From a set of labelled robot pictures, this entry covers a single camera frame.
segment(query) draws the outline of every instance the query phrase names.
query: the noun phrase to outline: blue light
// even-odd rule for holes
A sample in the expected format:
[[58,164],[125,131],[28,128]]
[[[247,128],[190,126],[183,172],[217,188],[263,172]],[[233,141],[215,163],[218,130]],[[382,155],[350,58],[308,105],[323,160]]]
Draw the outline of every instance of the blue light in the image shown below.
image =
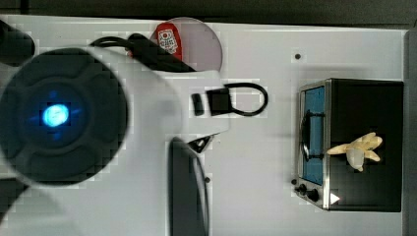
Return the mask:
[[62,104],[51,105],[43,112],[42,120],[49,127],[64,124],[69,117],[68,107]]

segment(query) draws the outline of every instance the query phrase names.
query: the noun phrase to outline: white table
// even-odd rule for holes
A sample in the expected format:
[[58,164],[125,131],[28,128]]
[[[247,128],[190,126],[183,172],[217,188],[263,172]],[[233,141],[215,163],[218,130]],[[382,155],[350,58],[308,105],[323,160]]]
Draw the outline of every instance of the white table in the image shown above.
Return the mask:
[[[36,53],[105,35],[150,36],[158,22],[1,16],[35,40]],[[401,235],[400,212],[327,212],[293,194],[297,89],[327,78],[403,79],[404,30],[209,24],[223,47],[224,79],[266,87],[270,104],[256,118],[235,117],[202,156],[211,178],[214,236]],[[295,54],[301,54],[295,60]],[[0,78],[13,73],[1,65]],[[259,104],[238,92],[237,106]]]

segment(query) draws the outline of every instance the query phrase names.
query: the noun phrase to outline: dark background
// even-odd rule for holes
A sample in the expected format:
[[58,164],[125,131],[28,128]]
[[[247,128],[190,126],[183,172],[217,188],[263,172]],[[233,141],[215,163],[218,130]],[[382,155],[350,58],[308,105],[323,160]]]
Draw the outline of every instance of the dark background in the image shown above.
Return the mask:
[[[417,0],[0,0],[0,14],[408,30],[415,26]],[[417,47],[415,35],[410,44]],[[417,63],[417,53],[410,55]],[[403,235],[417,235],[417,147],[410,145],[417,142],[410,129],[417,123],[417,76],[411,74],[405,89]],[[0,219],[23,189],[15,180],[0,181]]]
[[407,29],[417,0],[1,0],[0,14]]

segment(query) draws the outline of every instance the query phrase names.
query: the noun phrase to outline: small oven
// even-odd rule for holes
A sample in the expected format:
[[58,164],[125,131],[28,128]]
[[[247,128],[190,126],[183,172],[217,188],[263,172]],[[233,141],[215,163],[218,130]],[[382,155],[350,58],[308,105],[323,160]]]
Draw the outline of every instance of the small oven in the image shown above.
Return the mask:
[[[300,89],[300,198],[327,210],[401,211],[403,82],[328,79]],[[375,132],[380,161],[363,171],[330,148]]]

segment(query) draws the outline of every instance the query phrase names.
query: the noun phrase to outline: oven window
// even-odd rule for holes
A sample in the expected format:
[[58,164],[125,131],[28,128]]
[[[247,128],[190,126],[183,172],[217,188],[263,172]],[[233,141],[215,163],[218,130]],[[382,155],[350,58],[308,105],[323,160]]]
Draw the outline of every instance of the oven window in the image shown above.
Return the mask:
[[303,157],[303,179],[323,185],[323,122],[325,113],[325,87],[305,91],[304,115],[312,114],[309,121],[310,129],[307,158]]

